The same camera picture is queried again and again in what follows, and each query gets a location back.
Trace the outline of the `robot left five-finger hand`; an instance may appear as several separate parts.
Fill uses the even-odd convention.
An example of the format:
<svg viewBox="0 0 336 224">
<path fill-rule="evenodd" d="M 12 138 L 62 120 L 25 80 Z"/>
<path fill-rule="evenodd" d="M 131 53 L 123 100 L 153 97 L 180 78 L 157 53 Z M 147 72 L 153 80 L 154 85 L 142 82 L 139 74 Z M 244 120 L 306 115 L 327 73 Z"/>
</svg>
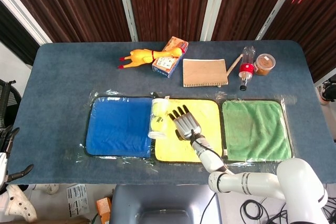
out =
<svg viewBox="0 0 336 224">
<path fill-rule="evenodd" d="M 13 147 L 14 138 L 18 132 L 19 128 L 13 129 L 12 125 L 1 130 L 1 186 L 26 176 L 34 168 L 34 164 L 30 164 L 23 171 L 8 174 L 7 163 Z"/>
</svg>

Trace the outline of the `robot right five-finger hand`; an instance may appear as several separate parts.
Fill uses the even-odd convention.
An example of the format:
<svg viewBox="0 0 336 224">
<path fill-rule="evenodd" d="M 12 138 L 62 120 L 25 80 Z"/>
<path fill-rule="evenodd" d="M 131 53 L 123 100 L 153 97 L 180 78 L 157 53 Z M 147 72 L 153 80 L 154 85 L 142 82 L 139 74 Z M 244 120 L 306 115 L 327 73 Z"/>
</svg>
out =
<svg viewBox="0 0 336 224">
<path fill-rule="evenodd" d="M 179 140 L 193 143 L 198 138 L 204 137 L 200 124 L 186 105 L 178 106 L 168 116 L 176 127 L 175 134 Z"/>
</svg>

